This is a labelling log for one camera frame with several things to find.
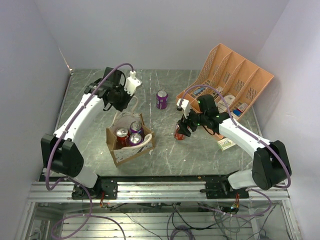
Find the red cola can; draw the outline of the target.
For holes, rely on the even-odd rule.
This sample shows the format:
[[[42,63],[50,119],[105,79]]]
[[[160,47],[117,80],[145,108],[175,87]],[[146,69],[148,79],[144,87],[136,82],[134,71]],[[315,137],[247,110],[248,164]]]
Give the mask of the red cola can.
[[[129,145],[130,132],[125,127],[120,127],[116,130],[117,142],[121,148]]]
[[[176,123],[175,125],[175,128],[174,128],[174,133],[173,133],[173,136],[176,140],[178,141],[182,141],[184,138],[185,138],[185,135],[181,134],[181,133],[178,133],[180,127],[179,127],[179,124]]]

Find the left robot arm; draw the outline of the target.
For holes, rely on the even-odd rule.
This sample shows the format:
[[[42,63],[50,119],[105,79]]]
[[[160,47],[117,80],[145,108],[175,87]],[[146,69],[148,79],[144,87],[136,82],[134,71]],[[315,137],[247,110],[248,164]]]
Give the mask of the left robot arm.
[[[96,199],[105,194],[102,177],[85,165],[77,144],[83,133],[102,111],[115,108],[122,112],[134,97],[142,82],[132,69],[129,76],[120,83],[125,74],[118,67],[105,68],[102,78],[85,87],[84,94],[69,118],[52,134],[44,134],[40,140],[45,186],[52,191],[63,181],[74,183],[76,200]]]

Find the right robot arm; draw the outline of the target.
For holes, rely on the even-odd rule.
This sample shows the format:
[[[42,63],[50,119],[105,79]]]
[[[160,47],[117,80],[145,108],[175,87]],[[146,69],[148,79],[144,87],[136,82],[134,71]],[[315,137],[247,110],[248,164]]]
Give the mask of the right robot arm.
[[[183,112],[177,122],[178,134],[190,137],[199,126],[222,135],[241,149],[253,160],[249,170],[235,171],[226,176],[226,182],[220,186],[221,194],[233,197],[238,189],[258,187],[269,190],[281,188],[280,182],[287,180],[291,184],[292,170],[285,145],[279,141],[270,141],[248,130],[227,112],[219,112],[212,95],[203,95],[198,99],[199,112],[191,108],[187,99],[180,98],[176,105]]]

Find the red cola can back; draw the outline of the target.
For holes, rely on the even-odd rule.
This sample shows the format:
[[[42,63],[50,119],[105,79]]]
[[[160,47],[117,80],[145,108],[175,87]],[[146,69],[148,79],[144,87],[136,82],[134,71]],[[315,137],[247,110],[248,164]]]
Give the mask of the red cola can back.
[[[121,148],[129,145],[130,132],[125,127],[120,127],[116,130],[117,142]]]

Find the purple Fanta can front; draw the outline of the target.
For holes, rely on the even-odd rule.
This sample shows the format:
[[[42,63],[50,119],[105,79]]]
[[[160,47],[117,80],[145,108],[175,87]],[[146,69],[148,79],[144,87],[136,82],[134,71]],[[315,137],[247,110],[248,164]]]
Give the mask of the purple Fanta can front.
[[[129,137],[129,146],[134,147],[140,145],[144,141],[139,133],[132,133]]]

